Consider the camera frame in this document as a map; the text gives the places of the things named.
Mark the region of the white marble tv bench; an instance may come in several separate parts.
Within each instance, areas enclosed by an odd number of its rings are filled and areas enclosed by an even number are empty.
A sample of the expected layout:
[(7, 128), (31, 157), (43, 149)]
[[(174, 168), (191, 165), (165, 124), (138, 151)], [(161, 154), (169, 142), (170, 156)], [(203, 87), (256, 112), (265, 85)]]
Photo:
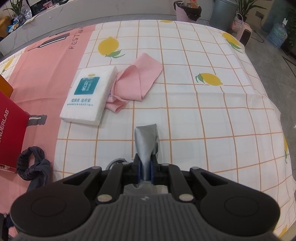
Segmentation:
[(173, 1), (69, 1), (39, 14), (1, 41), (5, 56), (30, 40), (72, 24), (108, 16), (173, 15)]

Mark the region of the pink small heater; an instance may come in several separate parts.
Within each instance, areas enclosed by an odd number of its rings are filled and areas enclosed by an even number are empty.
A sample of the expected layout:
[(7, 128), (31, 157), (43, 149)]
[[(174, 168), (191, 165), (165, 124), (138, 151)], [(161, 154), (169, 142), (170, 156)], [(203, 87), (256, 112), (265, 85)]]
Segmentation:
[(236, 39), (246, 46), (252, 34), (252, 29), (244, 20), (240, 13), (236, 13), (231, 29), (236, 33)]

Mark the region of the grey cloth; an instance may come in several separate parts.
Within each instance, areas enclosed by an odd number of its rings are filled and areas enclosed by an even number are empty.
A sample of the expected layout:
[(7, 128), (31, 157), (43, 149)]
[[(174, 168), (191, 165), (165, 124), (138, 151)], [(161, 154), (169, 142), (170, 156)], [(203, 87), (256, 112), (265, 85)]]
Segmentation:
[(158, 157), (159, 134), (157, 124), (137, 126), (134, 130), (135, 146), (141, 162), (141, 178), (154, 182), (152, 171), (152, 156)]

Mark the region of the green potted plant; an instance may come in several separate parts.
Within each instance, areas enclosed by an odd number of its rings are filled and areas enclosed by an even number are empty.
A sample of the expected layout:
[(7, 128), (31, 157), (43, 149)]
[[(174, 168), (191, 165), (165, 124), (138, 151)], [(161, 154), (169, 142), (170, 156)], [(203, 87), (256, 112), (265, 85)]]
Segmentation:
[(33, 17), (31, 6), (29, 1), (17, 0), (17, 1), (7, 1), (4, 6), (5, 10), (12, 11), (15, 16), (15, 20), (20, 24), (24, 24), (26, 20)]

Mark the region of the pink cloth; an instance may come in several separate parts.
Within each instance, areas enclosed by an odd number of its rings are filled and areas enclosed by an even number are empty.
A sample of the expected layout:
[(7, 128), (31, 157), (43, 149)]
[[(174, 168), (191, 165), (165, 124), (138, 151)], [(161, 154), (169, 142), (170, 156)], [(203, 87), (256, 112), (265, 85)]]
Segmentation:
[(147, 53), (117, 73), (105, 108), (114, 113), (122, 110), (129, 101), (142, 101), (163, 71), (162, 64)]

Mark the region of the blue water bottle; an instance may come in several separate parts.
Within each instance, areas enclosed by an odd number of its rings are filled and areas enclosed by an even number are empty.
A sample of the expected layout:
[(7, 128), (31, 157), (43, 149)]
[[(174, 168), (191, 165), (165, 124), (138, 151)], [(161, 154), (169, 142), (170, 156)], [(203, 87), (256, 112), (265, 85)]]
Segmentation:
[(277, 49), (279, 49), (287, 39), (287, 19), (284, 18), (281, 24), (275, 23), (271, 32), (267, 36), (267, 40)]

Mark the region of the grey metal trash can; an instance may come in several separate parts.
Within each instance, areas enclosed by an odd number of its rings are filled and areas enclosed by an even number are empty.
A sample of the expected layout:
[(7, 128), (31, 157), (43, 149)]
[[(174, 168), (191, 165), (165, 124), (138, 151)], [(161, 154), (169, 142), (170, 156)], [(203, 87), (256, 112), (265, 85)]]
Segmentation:
[(227, 31), (231, 28), (239, 4), (233, 0), (217, 0), (214, 2), (209, 24), (211, 27)]

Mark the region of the pink trash bin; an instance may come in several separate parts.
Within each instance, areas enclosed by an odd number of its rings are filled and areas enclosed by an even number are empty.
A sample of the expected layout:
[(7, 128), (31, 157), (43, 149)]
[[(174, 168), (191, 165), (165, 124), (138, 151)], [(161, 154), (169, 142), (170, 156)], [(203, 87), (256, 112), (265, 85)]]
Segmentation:
[(180, 22), (195, 23), (200, 17), (202, 8), (197, 1), (175, 1), (176, 19)]

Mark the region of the lemon print checked tablecloth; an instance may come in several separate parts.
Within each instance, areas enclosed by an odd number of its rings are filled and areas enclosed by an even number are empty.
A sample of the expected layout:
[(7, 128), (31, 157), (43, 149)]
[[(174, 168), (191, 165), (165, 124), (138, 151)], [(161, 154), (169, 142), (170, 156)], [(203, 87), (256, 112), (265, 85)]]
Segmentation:
[[(128, 68), (142, 53), (162, 72), (142, 101), (99, 126), (60, 118), (82, 70)], [(53, 180), (116, 158), (131, 161), (134, 129), (156, 124), (159, 162), (201, 167), (270, 195), (280, 206), (275, 234), (295, 222), (295, 180), (280, 112), (268, 98), (243, 47), (216, 28), (161, 20), (100, 23), (51, 36), (1, 61), (12, 100), (42, 126), (27, 129), (23, 147), (38, 146), (52, 162)]]

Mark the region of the white tissue pack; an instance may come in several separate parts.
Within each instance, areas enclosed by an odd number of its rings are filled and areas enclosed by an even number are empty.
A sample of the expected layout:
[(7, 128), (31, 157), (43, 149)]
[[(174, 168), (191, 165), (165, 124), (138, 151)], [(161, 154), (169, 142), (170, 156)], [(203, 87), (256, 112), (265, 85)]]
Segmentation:
[(60, 118), (98, 126), (116, 75), (117, 68), (112, 65), (82, 69), (69, 91)]

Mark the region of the dark navy fabric item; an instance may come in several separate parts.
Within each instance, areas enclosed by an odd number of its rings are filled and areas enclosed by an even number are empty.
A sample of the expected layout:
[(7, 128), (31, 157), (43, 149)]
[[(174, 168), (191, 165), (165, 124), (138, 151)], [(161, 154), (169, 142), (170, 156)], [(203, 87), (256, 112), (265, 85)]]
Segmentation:
[(25, 181), (30, 181), (27, 192), (47, 185), (50, 181), (51, 163), (44, 151), (37, 146), (29, 147), (18, 156), (16, 172)]

